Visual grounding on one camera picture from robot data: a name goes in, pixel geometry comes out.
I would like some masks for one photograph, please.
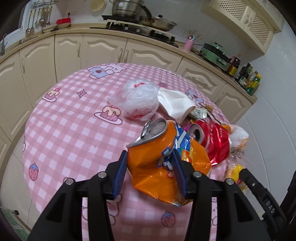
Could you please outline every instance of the utensil rack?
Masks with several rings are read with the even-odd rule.
[[[53,4],[57,4],[59,2],[59,0],[54,0],[54,1],[36,1],[36,2],[33,2],[32,5],[31,5],[31,9],[37,9],[37,8],[40,8],[40,7],[47,7],[47,6],[51,6]]]

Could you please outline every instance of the cream cabinet door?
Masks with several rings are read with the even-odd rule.
[[[280,11],[268,0],[262,0],[260,6],[262,7],[262,9],[259,9],[260,12],[263,13],[274,29],[281,31],[283,28],[284,17]]]
[[[244,31],[256,43],[257,50],[266,53],[274,35],[274,28],[255,7],[253,7],[250,13],[248,24]]]
[[[181,61],[176,73],[196,85],[211,101],[217,97],[226,84],[223,79],[205,67],[186,58]]]
[[[0,127],[12,141],[33,110],[22,78],[19,52],[0,64],[0,86]]]
[[[252,106],[252,103],[230,84],[226,84],[214,103],[231,124],[235,124]]]
[[[20,50],[22,75],[33,107],[57,83],[54,66],[54,36]]]
[[[235,23],[241,29],[245,28],[253,5],[247,0],[214,0],[211,1],[212,9],[226,16],[228,21]]]
[[[175,72],[182,56],[141,41],[129,39],[123,55],[124,63],[142,64]]]
[[[3,159],[7,153],[9,146],[11,145],[11,141],[4,134],[3,130],[0,128],[0,176],[3,175],[4,170],[1,169],[3,164]]]
[[[82,34],[55,36],[54,53],[57,81],[81,69]]]
[[[82,40],[81,68],[105,63],[120,63],[127,38],[105,35],[84,34]]]

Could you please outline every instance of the red container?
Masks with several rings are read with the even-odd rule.
[[[63,24],[63,23],[70,23],[71,22],[71,18],[61,18],[58,19],[56,24]]]
[[[231,144],[228,131],[210,118],[197,120],[185,130],[206,149],[212,166],[228,157]]]

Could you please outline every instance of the table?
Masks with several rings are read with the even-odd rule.
[[[212,105],[214,116],[228,123],[196,86],[171,71],[122,63],[79,70],[42,97],[26,124],[24,176],[39,212],[67,178],[81,181],[105,170],[108,163],[118,160],[126,144],[140,135],[143,122],[126,119],[119,109],[112,118],[104,115],[106,110],[114,108],[107,103],[107,97],[136,78],[183,93],[191,89],[197,102]],[[168,117],[161,112],[156,116]],[[222,180],[225,169],[225,162],[214,167],[211,178]],[[153,199],[133,188],[128,174],[122,193],[107,204],[116,241],[185,238],[192,204],[174,207]],[[210,240],[214,241],[217,203],[213,202],[212,207]],[[83,239],[89,240],[85,199],[82,213]]]

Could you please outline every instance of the pan handle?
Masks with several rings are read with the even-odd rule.
[[[139,7],[145,11],[145,13],[146,13],[147,18],[149,19],[149,21],[150,21],[150,22],[153,21],[153,19],[152,19],[152,15],[151,15],[151,12],[149,11],[149,9],[146,8],[146,6],[141,5],[141,4],[139,5]]]

